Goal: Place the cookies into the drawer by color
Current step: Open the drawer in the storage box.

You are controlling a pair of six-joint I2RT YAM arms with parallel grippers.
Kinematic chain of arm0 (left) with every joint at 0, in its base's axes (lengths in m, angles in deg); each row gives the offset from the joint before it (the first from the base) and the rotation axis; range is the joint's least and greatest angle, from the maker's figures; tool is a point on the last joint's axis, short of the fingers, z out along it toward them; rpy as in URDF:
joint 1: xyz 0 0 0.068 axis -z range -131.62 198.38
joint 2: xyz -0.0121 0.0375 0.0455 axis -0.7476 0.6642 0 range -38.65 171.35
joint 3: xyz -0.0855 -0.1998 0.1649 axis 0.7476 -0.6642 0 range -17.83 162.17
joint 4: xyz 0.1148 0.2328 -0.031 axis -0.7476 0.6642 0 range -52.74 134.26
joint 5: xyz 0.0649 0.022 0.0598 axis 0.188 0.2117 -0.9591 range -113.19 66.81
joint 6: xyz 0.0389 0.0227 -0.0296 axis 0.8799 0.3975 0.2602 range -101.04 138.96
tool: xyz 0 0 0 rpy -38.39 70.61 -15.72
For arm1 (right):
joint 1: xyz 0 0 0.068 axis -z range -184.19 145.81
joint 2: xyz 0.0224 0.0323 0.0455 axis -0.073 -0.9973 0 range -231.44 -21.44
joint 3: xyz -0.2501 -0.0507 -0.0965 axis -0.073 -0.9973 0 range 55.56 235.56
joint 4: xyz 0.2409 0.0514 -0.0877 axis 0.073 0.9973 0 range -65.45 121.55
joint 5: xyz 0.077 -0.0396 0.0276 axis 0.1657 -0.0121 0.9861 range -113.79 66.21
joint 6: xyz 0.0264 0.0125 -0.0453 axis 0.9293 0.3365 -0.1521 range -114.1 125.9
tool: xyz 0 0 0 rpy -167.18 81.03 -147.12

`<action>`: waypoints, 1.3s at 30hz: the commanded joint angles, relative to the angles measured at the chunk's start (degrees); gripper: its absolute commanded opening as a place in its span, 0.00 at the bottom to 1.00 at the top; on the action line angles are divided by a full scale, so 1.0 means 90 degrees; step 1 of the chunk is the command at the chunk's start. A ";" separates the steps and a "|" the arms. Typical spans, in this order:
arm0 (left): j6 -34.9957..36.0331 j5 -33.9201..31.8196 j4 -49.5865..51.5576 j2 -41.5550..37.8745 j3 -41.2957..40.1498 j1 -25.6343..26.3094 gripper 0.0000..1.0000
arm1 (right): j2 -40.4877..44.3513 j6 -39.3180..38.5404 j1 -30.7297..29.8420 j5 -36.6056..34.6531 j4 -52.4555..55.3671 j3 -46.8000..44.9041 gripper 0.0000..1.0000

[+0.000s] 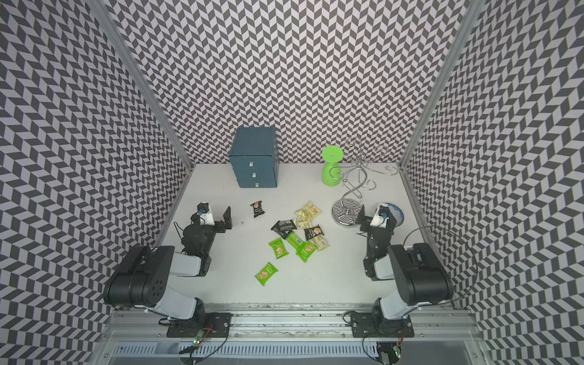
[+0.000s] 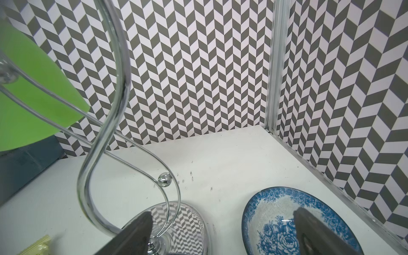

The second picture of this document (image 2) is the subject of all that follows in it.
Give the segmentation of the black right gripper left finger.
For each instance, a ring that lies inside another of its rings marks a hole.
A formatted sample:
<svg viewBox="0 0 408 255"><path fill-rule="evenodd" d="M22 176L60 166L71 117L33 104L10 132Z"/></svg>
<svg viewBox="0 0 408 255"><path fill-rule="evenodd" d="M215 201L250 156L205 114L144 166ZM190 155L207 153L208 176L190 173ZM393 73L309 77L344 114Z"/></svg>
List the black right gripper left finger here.
<svg viewBox="0 0 408 255"><path fill-rule="evenodd" d="M96 255L147 255L152 229L152 214L144 212L97 251Z"/></svg>

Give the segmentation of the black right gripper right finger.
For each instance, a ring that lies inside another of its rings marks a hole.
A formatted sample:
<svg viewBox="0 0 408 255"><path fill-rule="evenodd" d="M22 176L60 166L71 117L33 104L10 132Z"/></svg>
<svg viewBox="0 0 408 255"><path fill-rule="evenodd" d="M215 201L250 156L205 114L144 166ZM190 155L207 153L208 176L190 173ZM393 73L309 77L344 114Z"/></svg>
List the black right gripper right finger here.
<svg viewBox="0 0 408 255"><path fill-rule="evenodd" d="M359 254L308 210L300 207L293 215L301 255Z"/></svg>

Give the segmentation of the dark teal drawer box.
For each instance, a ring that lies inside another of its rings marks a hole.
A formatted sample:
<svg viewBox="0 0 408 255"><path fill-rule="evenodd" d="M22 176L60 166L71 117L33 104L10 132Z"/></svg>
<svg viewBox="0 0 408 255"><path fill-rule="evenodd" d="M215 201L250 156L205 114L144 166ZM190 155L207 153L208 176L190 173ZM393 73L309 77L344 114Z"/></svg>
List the dark teal drawer box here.
<svg viewBox="0 0 408 255"><path fill-rule="evenodd" d="M55 136L1 152L1 205L64 155Z"/></svg>

